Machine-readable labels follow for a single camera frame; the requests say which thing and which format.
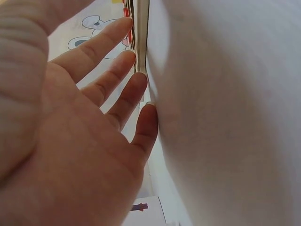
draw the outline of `skin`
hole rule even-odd
[[[122,18],[48,63],[47,37],[92,0],[0,5],[0,225],[118,226],[140,189],[158,134],[153,105],[131,143],[121,134],[146,86],[133,75],[107,114],[99,107],[128,74],[125,51],[96,81],[76,83],[126,36]]]

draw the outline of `book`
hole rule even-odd
[[[134,72],[146,74],[149,0],[123,0],[124,15],[132,17],[134,26],[128,34],[129,47],[136,53]]]

